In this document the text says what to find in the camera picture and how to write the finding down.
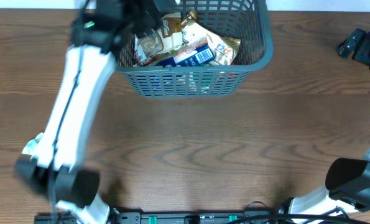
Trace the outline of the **beige snack bag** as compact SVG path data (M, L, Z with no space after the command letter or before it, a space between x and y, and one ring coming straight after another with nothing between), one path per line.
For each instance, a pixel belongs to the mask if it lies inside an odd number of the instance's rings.
M182 46L181 21L180 12L166 14L161 18L160 28L143 38L135 36L134 58L137 66L145 66Z

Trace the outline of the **tissue pocket pack bundle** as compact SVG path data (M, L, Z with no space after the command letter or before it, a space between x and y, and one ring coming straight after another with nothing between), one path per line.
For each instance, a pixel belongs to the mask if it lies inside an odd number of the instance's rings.
M208 39L203 37L187 44L173 56L157 62L156 66L196 67L214 59L215 55L208 45Z

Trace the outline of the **gold foil food pouch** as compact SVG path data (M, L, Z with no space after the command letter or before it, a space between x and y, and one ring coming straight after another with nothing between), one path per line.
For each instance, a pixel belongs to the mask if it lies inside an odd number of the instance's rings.
M182 39L186 44L207 43L215 59L212 65L231 65L239 53L241 40L222 37L199 25L195 10L190 11L182 20Z

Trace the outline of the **small teal white sachet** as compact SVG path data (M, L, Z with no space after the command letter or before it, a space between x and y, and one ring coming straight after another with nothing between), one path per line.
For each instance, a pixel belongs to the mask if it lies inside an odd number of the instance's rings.
M35 154L35 150L39 144L39 142L41 141L42 137L44 136L44 133L41 132L39 133L38 135L36 135L36 137L34 139L31 139L23 148L22 150L22 154L25 154L25 155L34 155Z

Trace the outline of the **green lid jar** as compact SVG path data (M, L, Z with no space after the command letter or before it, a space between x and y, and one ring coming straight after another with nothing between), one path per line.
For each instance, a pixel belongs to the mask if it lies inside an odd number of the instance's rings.
M193 89L199 89L200 91L207 91L210 89L210 85L213 81L213 76L211 74L206 75L191 75L189 78L189 85Z

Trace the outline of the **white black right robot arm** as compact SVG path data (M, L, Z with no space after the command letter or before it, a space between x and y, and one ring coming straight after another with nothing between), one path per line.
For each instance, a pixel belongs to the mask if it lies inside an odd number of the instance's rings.
M355 29L336 49L370 70L370 32ZM330 166L325 184L302 197L289 198L283 215L347 216L370 211L370 147L362 159L339 158Z

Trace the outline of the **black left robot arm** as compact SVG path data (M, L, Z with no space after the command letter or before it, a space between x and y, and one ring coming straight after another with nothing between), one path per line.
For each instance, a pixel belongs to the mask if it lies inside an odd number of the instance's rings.
M120 51L135 35L150 35L161 25L154 1L97 1L94 11L80 8L45 131L15 164L18 178L50 202L50 222L60 221L60 210L77 223L116 222L117 212L98 193L99 173L83 167L88 137Z

